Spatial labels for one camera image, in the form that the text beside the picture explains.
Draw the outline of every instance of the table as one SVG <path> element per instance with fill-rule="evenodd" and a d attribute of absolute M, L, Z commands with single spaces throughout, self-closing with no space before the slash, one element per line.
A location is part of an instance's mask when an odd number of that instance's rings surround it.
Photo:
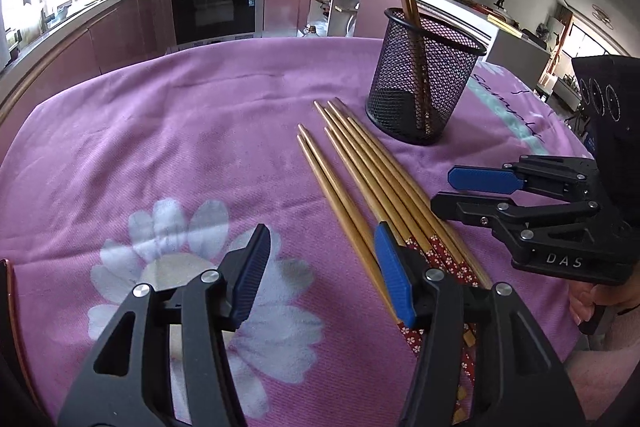
<path fill-rule="evenodd" d="M 0 251 L 15 263 L 28 363 L 53 417 L 136 282 L 184 283 L 266 223 L 263 284 L 227 339 L 250 425 L 396 423 L 415 357 L 296 142 L 303 123 L 356 194 L 313 100 L 339 96 L 431 196 L 448 188 L 456 163 L 587 153 L 517 78 L 486 63 L 435 145 L 384 136 L 364 115 L 381 43 L 224 42 L 113 71 L 33 111 L 0 167 Z M 516 288 L 564 359 L 578 338 L 565 283 L 512 269 L 488 230 L 455 227 L 492 280 Z M 179 375 L 179 344 L 172 355 Z M 178 383 L 174 402 L 184 411 Z"/>

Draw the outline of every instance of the human hand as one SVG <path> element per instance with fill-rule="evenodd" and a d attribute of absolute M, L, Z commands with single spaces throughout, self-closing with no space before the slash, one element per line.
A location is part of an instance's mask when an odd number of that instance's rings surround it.
<path fill-rule="evenodd" d="M 640 305 L 639 265 L 629 280 L 620 286 L 569 281 L 569 312 L 576 324 L 591 320 L 596 305 L 616 306 L 620 310 Z"/>

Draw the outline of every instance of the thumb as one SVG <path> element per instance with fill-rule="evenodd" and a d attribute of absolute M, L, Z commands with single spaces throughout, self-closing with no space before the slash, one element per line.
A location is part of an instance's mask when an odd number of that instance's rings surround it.
<path fill-rule="evenodd" d="M 633 307 L 640 303 L 640 289 L 635 284 L 606 286 L 598 284 L 591 290 L 593 302 L 602 306 Z"/>

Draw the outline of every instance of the oven door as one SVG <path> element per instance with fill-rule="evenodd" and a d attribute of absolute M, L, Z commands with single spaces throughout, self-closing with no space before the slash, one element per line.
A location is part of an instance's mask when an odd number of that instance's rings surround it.
<path fill-rule="evenodd" d="M 255 0 L 172 0 L 178 45 L 255 32 Z"/>

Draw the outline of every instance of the teal stripe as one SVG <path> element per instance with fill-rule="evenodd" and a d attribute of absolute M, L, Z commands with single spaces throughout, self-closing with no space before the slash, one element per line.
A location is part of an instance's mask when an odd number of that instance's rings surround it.
<path fill-rule="evenodd" d="M 549 154 L 542 145 L 540 139 L 533 136 L 531 130 L 524 125 L 524 122 L 513 113 L 507 111 L 502 102 L 489 91 L 484 89 L 480 83 L 472 76 L 469 77 L 466 87 L 474 93 L 486 107 L 488 107 L 495 116 L 500 118 L 513 135 L 524 142 L 533 154 L 545 156 Z"/>

